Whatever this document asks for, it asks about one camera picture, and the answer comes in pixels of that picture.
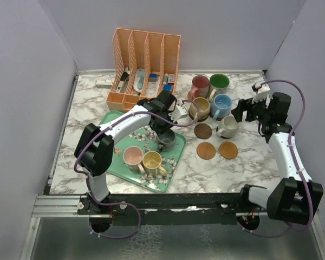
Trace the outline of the dark grey blue mug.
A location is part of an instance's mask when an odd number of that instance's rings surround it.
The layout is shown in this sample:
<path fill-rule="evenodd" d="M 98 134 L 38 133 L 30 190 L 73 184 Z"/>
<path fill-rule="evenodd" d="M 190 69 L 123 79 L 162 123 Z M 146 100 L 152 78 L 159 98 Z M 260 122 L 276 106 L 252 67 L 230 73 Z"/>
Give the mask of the dark grey blue mug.
<path fill-rule="evenodd" d="M 167 129 L 165 132 L 157 135 L 157 149 L 158 153 L 167 152 L 174 148 L 176 144 L 176 135 L 175 132 L 171 129 Z"/>

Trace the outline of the light blue mug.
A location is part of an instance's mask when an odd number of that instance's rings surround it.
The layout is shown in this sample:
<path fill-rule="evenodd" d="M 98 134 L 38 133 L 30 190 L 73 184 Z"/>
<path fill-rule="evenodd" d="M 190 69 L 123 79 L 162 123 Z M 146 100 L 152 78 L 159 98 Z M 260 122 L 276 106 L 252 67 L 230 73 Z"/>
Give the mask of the light blue mug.
<path fill-rule="evenodd" d="M 226 117 L 230 114 L 231 107 L 232 99 L 226 94 L 219 94 L 211 102 L 210 113 L 215 118 Z"/>

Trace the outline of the beige grey mug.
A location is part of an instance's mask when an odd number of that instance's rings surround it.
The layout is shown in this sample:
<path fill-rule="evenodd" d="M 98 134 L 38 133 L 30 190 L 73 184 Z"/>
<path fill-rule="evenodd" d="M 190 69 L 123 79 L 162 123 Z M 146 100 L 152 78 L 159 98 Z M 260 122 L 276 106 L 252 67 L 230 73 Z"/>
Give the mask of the beige grey mug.
<path fill-rule="evenodd" d="M 234 137 L 239 129 L 239 124 L 233 116 L 224 117 L 216 129 L 216 136 Z"/>

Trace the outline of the green mug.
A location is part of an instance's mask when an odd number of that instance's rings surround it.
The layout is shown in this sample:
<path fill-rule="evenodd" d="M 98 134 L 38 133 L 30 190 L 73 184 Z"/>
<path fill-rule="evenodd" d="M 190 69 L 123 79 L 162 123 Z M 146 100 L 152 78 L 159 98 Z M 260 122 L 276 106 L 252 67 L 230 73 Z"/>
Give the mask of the green mug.
<path fill-rule="evenodd" d="M 212 102 L 218 94 L 226 94 L 230 86 L 230 79 L 224 74 L 212 75 L 209 79 L 209 82 L 210 84 L 207 94 L 209 102 Z"/>

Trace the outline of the yellow mug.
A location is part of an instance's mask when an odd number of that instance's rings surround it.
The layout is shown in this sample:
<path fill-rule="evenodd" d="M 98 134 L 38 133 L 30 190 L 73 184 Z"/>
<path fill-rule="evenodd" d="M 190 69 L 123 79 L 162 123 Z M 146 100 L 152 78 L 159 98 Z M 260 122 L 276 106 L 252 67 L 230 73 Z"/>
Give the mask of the yellow mug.
<path fill-rule="evenodd" d="M 149 151 L 144 154 L 142 160 L 144 169 L 149 176 L 156 177 L 161 175 L 167 176 L 167 171 L 162 167 L 162 157 L 156 151 Z"/>

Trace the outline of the tan brown mug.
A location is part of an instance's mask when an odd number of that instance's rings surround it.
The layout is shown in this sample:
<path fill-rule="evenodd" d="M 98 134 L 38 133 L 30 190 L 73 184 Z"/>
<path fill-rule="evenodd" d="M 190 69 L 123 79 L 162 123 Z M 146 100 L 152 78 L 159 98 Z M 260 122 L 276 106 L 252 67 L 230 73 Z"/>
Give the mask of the tan brown mug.
<path fill-rule="evenodd" d="M 199 111 L 200 111 L 199 117 L 210 113 L 210 103 L 208 102 L 207 99 L 203 97 L 197 97 L 193 101 L 199 107 Z M 197 108 L 193 103 L 190 105 L 188 112 L 190 112 L 194 116 L 194 118 L 198 115 Z"/>

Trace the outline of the pink mug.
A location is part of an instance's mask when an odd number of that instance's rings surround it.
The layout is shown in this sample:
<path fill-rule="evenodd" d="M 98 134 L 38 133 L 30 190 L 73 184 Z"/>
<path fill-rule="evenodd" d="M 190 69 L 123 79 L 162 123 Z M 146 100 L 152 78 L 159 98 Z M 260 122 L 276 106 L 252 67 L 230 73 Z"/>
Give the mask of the pink mug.
<path fill-rule="evenodd" d="M 131 146 L 124 150 L 123 160 L 131 171 L 138 171 L 141 174 L 145 174 L 145 169 L 142 164 L 143 151 L 137 146 Z"/>

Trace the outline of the woven rattan coaster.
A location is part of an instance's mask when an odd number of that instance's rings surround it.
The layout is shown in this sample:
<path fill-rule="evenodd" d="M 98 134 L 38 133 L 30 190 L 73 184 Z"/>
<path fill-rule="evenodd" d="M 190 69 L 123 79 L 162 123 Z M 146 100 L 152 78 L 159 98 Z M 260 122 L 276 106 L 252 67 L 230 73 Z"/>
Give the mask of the woven rattan coaster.
<path fill-rule="evenodd" d="M 193 94 L 191 92 L 188 92 L 187 99 L 194 100 Z"/>

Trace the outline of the maroon red mug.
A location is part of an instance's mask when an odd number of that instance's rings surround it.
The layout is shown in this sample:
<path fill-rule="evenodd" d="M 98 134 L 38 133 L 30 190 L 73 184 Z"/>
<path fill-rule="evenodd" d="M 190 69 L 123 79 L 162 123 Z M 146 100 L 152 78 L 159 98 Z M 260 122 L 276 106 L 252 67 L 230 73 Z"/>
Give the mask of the maroon red mug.
<path fill-rule="evenodd" d="M 209 89 L 209 79 L 204 75 L 197 75 L 192 79 L 190 92 L 195 98 L 206 98 Z"/>

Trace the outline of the light orange wooden coaster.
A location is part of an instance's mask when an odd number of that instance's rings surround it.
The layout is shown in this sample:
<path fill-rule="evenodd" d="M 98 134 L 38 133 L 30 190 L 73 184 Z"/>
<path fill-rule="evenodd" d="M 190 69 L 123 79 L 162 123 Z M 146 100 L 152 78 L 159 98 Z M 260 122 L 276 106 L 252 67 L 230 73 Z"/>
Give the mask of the light orange wooden coaster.
<path fill-rule="evenodd" d="M 197 154 L 205 160 L 210 160 L 216 155 L 216 149 L 209 142 L 202 142 L 197 146 Z"/>

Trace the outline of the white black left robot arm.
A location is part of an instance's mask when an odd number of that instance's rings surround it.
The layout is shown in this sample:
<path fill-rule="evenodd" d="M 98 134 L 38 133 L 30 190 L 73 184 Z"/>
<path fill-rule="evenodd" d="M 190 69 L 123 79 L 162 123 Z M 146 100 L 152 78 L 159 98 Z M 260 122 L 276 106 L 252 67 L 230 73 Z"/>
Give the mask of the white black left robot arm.
<path fill-rule="evenodd" d="M 177 98 L 162 90 L 157 97 L 139 100 L 133 108 L 104 125 L 88 124 L 79 139 L 74 156 L 74 171 L 86 176 L 90 207 L 101 214 L 110 203 L 107 197 L 106 171 L 109 169 L 115 145 L 140 127 L 149 125 L 157 134 L 165 132 L 177 124 L 170 114 L 177 107 Z"/>

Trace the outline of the red white small box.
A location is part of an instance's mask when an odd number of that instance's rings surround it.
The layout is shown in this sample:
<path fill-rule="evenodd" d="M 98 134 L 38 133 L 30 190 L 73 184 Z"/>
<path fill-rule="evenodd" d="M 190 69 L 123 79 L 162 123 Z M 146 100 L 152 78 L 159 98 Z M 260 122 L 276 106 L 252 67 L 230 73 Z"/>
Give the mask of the red white small box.
<path fill-rule="evenodd" d="M 166 73 L 164 75 L 163 84 L 165 84 L 165 85 L 173 85 L 173 84 L 175 84 L 175 81 L 176 81 L 176 77 L 175 77 L 174 74 Z"/>

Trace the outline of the black white stapler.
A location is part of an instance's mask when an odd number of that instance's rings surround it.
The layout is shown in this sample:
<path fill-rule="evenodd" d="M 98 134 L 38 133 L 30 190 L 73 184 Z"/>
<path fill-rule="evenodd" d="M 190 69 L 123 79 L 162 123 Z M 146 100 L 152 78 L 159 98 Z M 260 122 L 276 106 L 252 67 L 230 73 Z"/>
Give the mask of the black white stapler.
<path fill-rule="evenodd" d="M 127 85 L 128 85 L 128 81 L 129 81 L 129 75 L 130 75 L 130 72 L 129 72 L 128 68 L 125 68 L 125 71 L 123 72 L 123 74 L 120 78 L 120 81 L 118 83 L 118 86 L 116 88 L 117 93 L 125 92 Z"/>

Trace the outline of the orange plastic desk organizer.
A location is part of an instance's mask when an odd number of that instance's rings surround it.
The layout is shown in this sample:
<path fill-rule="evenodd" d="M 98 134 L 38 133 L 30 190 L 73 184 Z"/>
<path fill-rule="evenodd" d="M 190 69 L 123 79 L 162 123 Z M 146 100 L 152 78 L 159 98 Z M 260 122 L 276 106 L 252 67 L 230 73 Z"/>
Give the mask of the orange plastic desk organizer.
<path fill-rule="evenodd" d="M 156 96 L 163 90 L 163 79 L 166 73 L 175 75 L 173 90 L 175 93 L 180 44 L 180 35 L 117 28 L 113 35 L 115 78 L 106 100 L 108 109 L 127 112 L 139 100 L 152 98 L 146 95 L 148 78 L 151 73 L 160 75 Z M 124 93 L 117 93 L 116 88 L 125 68 L 128 68 L 130 72 L 128 85 Z M 133 88 L 137 69 L 145 70 L 141 93 L 136 92 Z"/>

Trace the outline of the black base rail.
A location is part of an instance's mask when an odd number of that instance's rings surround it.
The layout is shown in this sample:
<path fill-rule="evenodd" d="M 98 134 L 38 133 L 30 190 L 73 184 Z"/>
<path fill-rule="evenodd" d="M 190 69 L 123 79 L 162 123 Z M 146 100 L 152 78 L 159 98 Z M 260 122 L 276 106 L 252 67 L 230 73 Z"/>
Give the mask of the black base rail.
<path fill-rule="evenodd" d="M 194 225 L 237 223 L 241 215 L 258 215 L 265 209 L 245 202 L 240 193 L 111 194 L 101 205 L 89 195 L 80 197 L 77 214 L 96 223 L 117 226 Z"/>

